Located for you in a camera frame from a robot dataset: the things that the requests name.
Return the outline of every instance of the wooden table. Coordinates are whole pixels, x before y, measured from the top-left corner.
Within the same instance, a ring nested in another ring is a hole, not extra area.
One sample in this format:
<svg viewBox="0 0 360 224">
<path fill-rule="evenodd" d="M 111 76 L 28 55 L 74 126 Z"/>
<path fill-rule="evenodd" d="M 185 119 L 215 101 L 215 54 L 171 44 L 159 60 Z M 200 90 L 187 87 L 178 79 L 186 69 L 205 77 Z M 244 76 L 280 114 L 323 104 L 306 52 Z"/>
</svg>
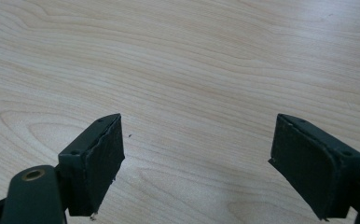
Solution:
<svg viewBox="0 0 360 224">
<path fill-rule="evenodd" d="M 278 113 L 360 151 L 360 0 L 0 0 L 0 199 L 113 113 L 95 223 L 320 223 L 267 160 Z"/>
</svg>

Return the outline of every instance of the wood grain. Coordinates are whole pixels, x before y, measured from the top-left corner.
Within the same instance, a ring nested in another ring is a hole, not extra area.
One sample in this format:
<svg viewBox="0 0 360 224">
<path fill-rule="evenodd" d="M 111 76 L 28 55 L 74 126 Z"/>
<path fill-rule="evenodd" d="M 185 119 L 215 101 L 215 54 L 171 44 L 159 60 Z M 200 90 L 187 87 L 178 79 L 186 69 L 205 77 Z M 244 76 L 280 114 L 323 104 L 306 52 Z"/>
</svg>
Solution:
<svg viewBox="0 0 360 224">
<path fill-rule="evenodd" d="M 96 223 L 320 223 L 267 160 L 278 113 L 360 150 L 360 0 L 0 0 L 0 199 L 113 113 Z"/>
</svg>

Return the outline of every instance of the screw hole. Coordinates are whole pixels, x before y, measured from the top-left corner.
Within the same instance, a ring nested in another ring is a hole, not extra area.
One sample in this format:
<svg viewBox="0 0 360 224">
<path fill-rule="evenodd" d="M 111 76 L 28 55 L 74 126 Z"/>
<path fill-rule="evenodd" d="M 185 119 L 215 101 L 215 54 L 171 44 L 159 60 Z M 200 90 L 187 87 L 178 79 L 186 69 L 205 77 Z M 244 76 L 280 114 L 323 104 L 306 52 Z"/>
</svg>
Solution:
<svg viewBox="0 0 360 224">
<path fill-rule="evenodd" d="M 27 174 L 22 176 L 22 179 L 24 181 L 32 181 L 40 178 L 43 176 L 46 172 L 44 170 L 33 170 L 28 172 Z"/>
<path fill-rule="evenodd" d="M 352 156 L 352 152 L 349 151 L 343 151 L 342 154 L 345 156 Z"/>
</svg>

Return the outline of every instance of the small debris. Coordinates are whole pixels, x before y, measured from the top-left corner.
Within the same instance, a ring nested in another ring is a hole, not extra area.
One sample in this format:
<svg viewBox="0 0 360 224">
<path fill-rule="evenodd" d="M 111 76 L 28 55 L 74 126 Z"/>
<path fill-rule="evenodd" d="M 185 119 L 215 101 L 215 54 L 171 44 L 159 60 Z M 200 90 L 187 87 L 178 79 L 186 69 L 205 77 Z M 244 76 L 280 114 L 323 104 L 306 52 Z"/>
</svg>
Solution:
<svg viewBox="0 0 360 224">
<path fill-rule="evenodd" d="M 96 220 L 96 215 L 98 215 L 98 213 L 92 214 L 92 216 L 90 216 L 90 220 L 95 221 Z"/>
</svg>

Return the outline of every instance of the black plastic bracket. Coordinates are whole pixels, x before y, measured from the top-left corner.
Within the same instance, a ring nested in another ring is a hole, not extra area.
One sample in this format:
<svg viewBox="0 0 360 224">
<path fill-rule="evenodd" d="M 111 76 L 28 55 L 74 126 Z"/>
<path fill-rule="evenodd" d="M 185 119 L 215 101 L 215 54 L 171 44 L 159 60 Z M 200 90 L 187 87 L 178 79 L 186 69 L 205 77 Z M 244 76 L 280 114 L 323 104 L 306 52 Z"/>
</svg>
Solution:
<svg viewBox="0 0 360 224">
<path fill-rule="evenodd" d="M 66 223 L 97 213 L 125 159 L 121 116 L 95 120 L 59 154 L 57 167 L 36 166 L 15 175 L 0 201 L 0 223 Z"/>
</svg>

